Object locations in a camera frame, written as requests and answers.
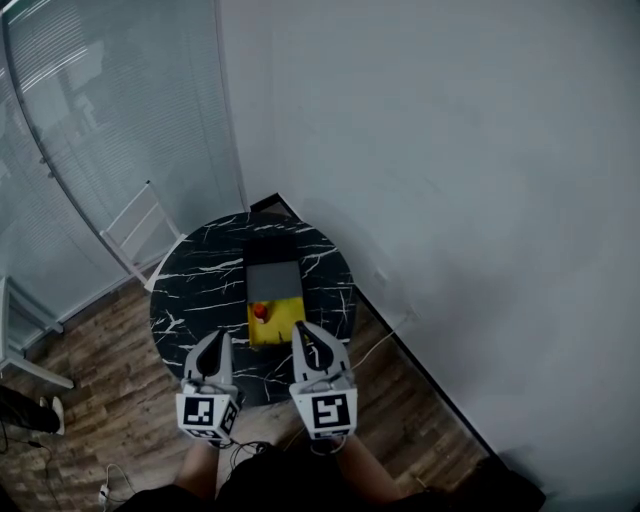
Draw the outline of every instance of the black cable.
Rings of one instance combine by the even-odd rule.
[[[49,458],[47,459],[47,462],[45,462],[44,464],[45,485],[47,486],[49,493],[51,494],[54,501],[56,502],[56,505],[58,506],[58,510],[62,512],[62,507],[60,506],[60,502],[58,501],[56,494],[53,492],[53,489],[51,488],[51,482],[49,482],[49,464],[53,460],[53,452],[48,447],[38,443],[37,441],[21,441],[20,439],[13,439],[11,437],[7,437],[7,429],[4,426],[4,421],[2,421],[2,418],[0,418],[0,425],[2,425],[2,434],[4,437],[4,448],[0,451],[0,455],[6,455],[7,452],[9,451],[9,441],[13,441],[14,443],[28,444],[32,448],[44,449],[49,452]]]
[[[40,446],[40,448],[44,448],[45,450],[47,450],[49,452],[49,460],[47,460],[47,462],[44,465],[44,478],[45,478],[45,483],[47,485],[47,489],[49,489],[49,492],[51,493],[51,496],[53,496],[53,499],[56,502],[56,505],[58,505],[58,510],[60,512],[62,512],[62,507],[60,506],[60,502],[58,501],[58,498],[56,497],[55,493],[53,492],[53,489],[51,488],[51,483],[49,482],[49,463],[53,460],[53,452],[47,448],[46,446],[41,445],[40,443],[35,443],[31,444],[31,442],[29,442],[28,444],[30,444],[31,446],[34,446],[36,444],[38,444]]]
[[[0,424],[2,425],[2,434],[4,435],[4,448],[0,451],[0,455],[6,455],[9,451],[9,438],[7,437],[7,429],[4,427],[2,418],[0,418]]]

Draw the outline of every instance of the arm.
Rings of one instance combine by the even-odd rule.
[[[349,487],[367,503],[386,505],[403,498],[391,475],[356,436],[347,438],[336,460]]]
[[[174,485],[204,501],[216,496],[219,450],[205,441],[196,441],[187,452]]]

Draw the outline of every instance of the chair leg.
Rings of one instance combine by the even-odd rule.
[[[37,364],[33,364],[30,361],[27,361],[24,357],[20,355],[19,352],[12,348],[8,348],[7,350],[7,359],[11,362],[11,364],[21,368],[22,370],[35,375],[36,377],[40,377],[41,379],[48,380],[49,382],[53,382],[58,386],[62,386],[63,388],[73,389],[75,384],[72,380],[67,379],[65,377],[61,377],[49,370],[45,370],[41,366]]]

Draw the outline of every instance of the white chair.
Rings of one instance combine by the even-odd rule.
[[[37,304],[34,304],[22,292],[10,284],[6,277],[0,279],[0,370],[9,364],[48,380],[67,389],[73,389],[73,381],[60,377],[55,373],[45,370],[41,366],[27,361],[22,353],[14,347],[16,343],[9,338],[9,302],[18,310],[21,316],[29,320],[43,331],[54,330],[62,332],[62,326],[46,314]]]
[[[169,229],[175,235],[176,242],[156,267],[153,275],[147,279],[142,275],[140,269],[136,267],[134,261],[144,243],[149,240],[163,222],[167,223]],[[142,281],[145,289],[150,292],[153,291],[158,274],[169,255],[187,237],[180,233],[171,217],[167,215],[149,181],[122,213],[118,215],[111,226],[100,232],[100,236],[113,249],[113,252],[131,273]]]

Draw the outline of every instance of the shoe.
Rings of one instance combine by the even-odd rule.
[[[53,397],[51,410],[56,413],[58,420],[60,420],[60,428],[58,429],[56,434],[58,434],[59,436],[63,436],[64,435],[64,407],[62,406],[62,402],[57,396]]]

